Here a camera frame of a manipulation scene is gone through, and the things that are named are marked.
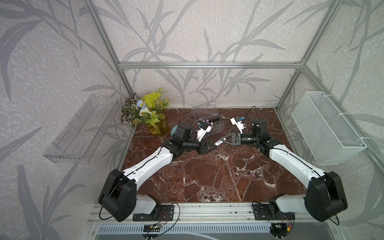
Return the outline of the white lip balm tube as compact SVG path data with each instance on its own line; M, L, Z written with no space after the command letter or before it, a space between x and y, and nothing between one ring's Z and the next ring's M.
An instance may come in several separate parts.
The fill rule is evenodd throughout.
M221 145L222 143L223 143L223 141L219 140L219 141L215 142L215 145L216 145L216 146L219 146L219 145Z

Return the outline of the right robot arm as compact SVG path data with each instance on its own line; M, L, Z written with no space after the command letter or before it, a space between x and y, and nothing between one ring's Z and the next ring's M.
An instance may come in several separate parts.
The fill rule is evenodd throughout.
M336 217L348 208L348 202L341 177L335 172L325 172L294 154L281 141L271 137L267 122L260 118L252 121L252 133L243 132L243 117L231 118L239 132L221 138L232 146L247 145L269 159L283 166L307 189L304 195L281 195L260 204L260 214L273 220L282 219L286 214L309 214L313 219L324 222Z

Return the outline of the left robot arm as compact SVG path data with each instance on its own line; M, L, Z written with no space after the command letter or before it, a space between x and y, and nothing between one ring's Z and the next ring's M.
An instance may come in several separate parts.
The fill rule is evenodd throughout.
M161 212L161 203L148 195L138 195L138 189L184 152L196 151L199 155L205 155L215 150L217 146L205 138L211 130L210 124L200 124L197 136L192 138L192 125L180 123L173 128L171 137L149 157L123 171L112 170L98 199L102 209L117 222L131 215L146 215L156 220Z

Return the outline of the clear acrylic lipstick organizer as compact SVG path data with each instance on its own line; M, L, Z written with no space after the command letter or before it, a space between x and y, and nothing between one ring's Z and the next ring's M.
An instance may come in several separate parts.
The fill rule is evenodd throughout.
M194 106L192 110L193 110L194 117L199 119L201 122L202 120L206 121L207 119L210 120L211 122L213 121L213 118L216 118L216 117L220 118L218 122L214 123L212 130L209 133L207 133L206 136L215 135L224 130L224 120L219 113L219 110L217 108L215 101Z

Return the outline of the teal dustpan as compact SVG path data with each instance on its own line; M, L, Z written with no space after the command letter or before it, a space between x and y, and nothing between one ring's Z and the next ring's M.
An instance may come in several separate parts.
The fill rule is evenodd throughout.
M176 133L177 129L178 129L178 125L176 125L176 126L174 126L174 127L172 128L172 130L171 130L171 136L173 136L173 135Z

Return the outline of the artificial plant in vase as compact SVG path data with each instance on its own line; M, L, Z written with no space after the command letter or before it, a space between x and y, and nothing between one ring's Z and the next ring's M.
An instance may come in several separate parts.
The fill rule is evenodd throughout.
M153 136L163 136L169 130L166 107L170 105L169 98L162 99L162 89L138 98L134 95L127 98L122 107L122 123L129 123L132 128L145 125Z

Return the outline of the aluminium front rail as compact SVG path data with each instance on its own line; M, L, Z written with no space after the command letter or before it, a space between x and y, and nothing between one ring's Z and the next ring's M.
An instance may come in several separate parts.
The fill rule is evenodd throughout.
M272 223L268 220L255 220L252 202L233 202L233 203L178 203L179 207L174 207L173 221L168 221L168 224L173 224L179 216L178 224L205 224L205 223ZM152 222L134 222L133 215L129 216L122 222L117 222L114 218L109 220L100 220L99 212L101 206L94 205L90 216L86 220L87 224L141 224L154 223ZM296 223L318 223L308 214L296 213Z

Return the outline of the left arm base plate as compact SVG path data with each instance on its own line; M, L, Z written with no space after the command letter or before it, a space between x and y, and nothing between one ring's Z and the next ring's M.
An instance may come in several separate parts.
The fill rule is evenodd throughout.
M134 222L167 222L174 218L174 205L157 205L150 214L134 214Z

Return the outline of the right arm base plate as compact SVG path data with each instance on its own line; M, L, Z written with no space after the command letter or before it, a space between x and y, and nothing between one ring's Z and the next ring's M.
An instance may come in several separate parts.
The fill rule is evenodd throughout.
M294 213L281 212L275 203L252 202L252 208L256 221L293 221L296 219Z

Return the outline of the clear plastic wall shelf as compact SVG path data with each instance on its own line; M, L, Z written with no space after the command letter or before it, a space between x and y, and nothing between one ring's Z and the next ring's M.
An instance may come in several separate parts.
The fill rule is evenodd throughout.
M56 164L87 164L119 109L117 99L92 94L43 156Z

